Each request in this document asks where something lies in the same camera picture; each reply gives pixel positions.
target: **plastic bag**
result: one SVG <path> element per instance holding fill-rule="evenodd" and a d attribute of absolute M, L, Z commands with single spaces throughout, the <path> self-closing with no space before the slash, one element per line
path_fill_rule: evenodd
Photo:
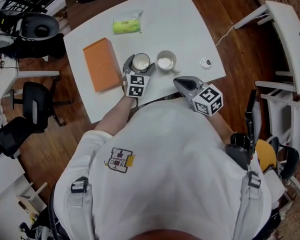
<path fill-rule="evenodd" d="M 143 10 L 131 10 L 120 14 L 113 19 L 115 34 L 141 32 L 141 15 Z"/>

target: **backpack strap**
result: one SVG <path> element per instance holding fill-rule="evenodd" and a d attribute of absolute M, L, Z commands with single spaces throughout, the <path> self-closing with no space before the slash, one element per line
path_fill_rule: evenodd
<path fill-rule="evenodd" d="M 233 240 L 252 240 L 257 233 L 263 212 L 261 180 L 254 171 L 242 179 L 241 204 L 237 216 Z"/>
<path fill-rule="evenodd" d="M 81 177 L 71 184 L 67 198 L 67 218 L 76 239 L 95 240 L 92 222 L 92 187 L 87 177 Z"/>

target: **ceramic cup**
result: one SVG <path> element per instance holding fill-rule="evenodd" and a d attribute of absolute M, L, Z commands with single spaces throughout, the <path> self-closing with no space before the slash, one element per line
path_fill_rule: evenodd
<path fill-rule="evenodd" d="M 149 67 L 150 58 L 145 53 L 138 53 L 133 57 L 132 64 L 137 70 L 143 71 Z"/>
<path fill-rule="evenodd" d="M 156 64 L 163 72 L 173 71 L 175 73 L 180 73 L 181 70 L 176 67 L 177 57 L 176 55 L 169 50 L 163 50 L 159 52 L 156 57 Z"/>

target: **strap buckle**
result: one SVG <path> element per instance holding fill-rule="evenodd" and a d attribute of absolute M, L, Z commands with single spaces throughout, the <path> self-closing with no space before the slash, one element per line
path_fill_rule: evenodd
<path fill-rule="evenodd" d="M 87 177 L 80 177 L 71 184 L 71 193 L 86 193 L 89 180 Z"/>
<path fill-rule="evenodd" d="M 256 189 L 260 188 L 261 179 L 259 178 L 259 175 L 255 171 L 248 172 L 248 179 L 249 179 L 249 182 L 248 182 L 249 186 L 256 188 Z"/>

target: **yellow cushion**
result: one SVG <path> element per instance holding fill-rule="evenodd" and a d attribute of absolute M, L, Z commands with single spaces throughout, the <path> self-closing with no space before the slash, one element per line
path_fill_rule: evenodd
<path fill-rule="evenodd" d="M 269 167 L 269 165 L 277 165 L 276 153 L 268 142 L 258 139 L 255 150 L 257 152 L 260 167 L 263 172 Z"/>

